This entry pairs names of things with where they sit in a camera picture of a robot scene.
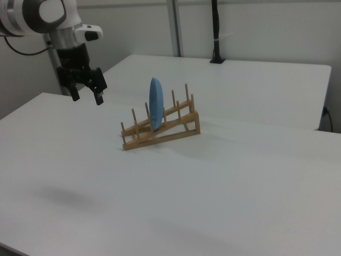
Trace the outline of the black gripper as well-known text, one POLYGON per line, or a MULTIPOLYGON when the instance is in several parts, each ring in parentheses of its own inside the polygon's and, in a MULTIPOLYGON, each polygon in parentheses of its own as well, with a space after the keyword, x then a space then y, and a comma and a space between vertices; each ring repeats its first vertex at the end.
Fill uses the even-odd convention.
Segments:
POLYGON ((60 66, 57 67, 59 82, 69 92, 73 101, 80 99, 77 83, 85 84, 93 94, 96 104, 103 104, 103 91, 107 88, 101 68, 90 68, 90 58, 83 43, 70 49, 59 49, 60 66))

